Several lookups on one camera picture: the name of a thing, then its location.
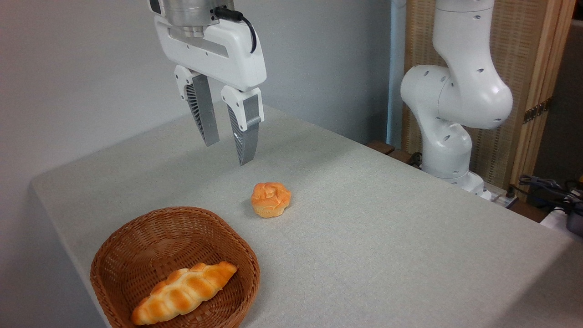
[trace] electrical cord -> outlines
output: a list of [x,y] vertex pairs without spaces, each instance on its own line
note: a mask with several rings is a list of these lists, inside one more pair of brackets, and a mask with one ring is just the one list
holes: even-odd
[[[581,209],[581,202],[583,198],[579,194],[575,194],[572,191],[563,189],[555,180],[551,179],[541,179],[536,176],[522,175],[518,179],[518,184],[520,186],[531,186],[533,187],[532,192],[527,192],[511,185],[511,188],[518,190],[542,203],[542,207],[554,207],[552,211],[562,210],[567,215],[574,212],[578,215],[583,215],[583,210]],[[558,196],[558,199],[548,199],[540,195],[541,190],[544,190],[554,196]]]
[[251,22],[245,18],[242,12],[232,11],[231,9],[227,9],[226,6],[222,6],[215,8],[213,11],[211,11],[211,13],[214,13],[219,19],[227,19],[233,22],[245,22],[245,24],[247,24],[249,27],[249,31],[251,32],[251,39],[253,41],[253,45],[251,46],[251,53],[255,52],[255,49],[257,49],[257,34],[255,33],[255,29],[253,28]]

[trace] table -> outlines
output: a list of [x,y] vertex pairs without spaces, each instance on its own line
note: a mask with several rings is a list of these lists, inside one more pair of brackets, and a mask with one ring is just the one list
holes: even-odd
[[[102,242],[148,211],[188,205],[217,213],[257,254],[261,287],[242,327],[583,324],[581,244],[270,107],[255,159],[239,167],[227,111],[216,112],[211,147],[183,117],[33,180],[95,302]],[[249,202],[267,181],[293,193],[279,218]]]

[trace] hinge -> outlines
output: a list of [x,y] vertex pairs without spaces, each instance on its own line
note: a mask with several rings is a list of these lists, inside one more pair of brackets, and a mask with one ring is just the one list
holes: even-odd
[[551,104],[552,100],[553,100],[553,97],[550,97],[547,100],[545,100],[544,102],[541,102],[540,104],[536,105],[535,107],[527,110],[524,113],[524,119],[522,120],[522,123],[526,124],[529,121],[532,121],[535,118],[541,116],[544,112],[548,111],[550,108],[550,104]]

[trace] gray wall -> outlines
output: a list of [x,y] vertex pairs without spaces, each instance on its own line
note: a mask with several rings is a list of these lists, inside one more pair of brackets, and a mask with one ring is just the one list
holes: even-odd
[[[265,103],[356,141],[382,139],[386,2],[236,0],[261,37]],[[152,20],[145,1],[2,4],[0,327],[103,325],[29,183],[188,114]]]
[[563,184],[583,175],[583,21],[573,21],[545,125],[535,176]]

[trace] cable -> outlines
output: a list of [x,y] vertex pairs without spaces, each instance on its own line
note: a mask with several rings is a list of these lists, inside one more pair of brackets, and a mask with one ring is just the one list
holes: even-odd
[[257,35],[255,34],[255,29],[253,28],[253,25],[251,25],[251,22],[247,18],[243,17],[243,22],[245,22],[247,26],[249,26],[249,30],[251,31],[251,38],[253,39],[251,53],[254,53],[255,49],[257,48]]
[[[571,212],[574,212],[578,215],[583,216],[583,211],[580,209],[580,205],[577,206],[578,203],[581,202],[581,199],[579,197],[577,197],[575,194],[571,193],[570,191],[566,191],[559,188],[556,188],[556,186],[558,186],[558,184],[556,184],[556,182],[554,180],[544,180],[544,179],[539,179],[537,177],[530,177],[530,176],[521,176],[519,178],[519,184],[522,186],[536,186],[539,187],[538,189],[535,189],[533,192],[529,193],[527,191],[521,190],[519,188],[517,188],[515,185],[510,185],[511,188],[513,188],[514,190],[518,190],[523,194],[526,194],[540,202],[545,203],[546,206],[544,207],[554,207],[555,209],[551,210],[551,211],[555,211],[555,210],[562,210],[563,212],[565,212],[567,215]],[[554,189],[558,189],[561,190],[563,193],[560,193],[559,191],[555,191],[552,192],[553,194],[558,194],[561,196],[561,198],[559,200],[549,200],[546,198],[541,198],[540,196],[535,195],[535,193],[538,190],[541,189],[545,189],[547,191],[550,191],[548,189],[549,186],[553,185]]]
[[247,24],[247,26],[249,27],[249,31],[251,32],[251,39],[253,40],[253,45],[251,46],[251,53],[254,53],[255,49],[257,49],[257,34],[255,33],[253,25],[247,18],[245,18],[242,12],[232,11],[231,9],[227,9],[225,7],[226,6],[215,8],[213,10],[214,14],[219,19],[227,19],[233,22],[240,21],[245,22],[245,24]]

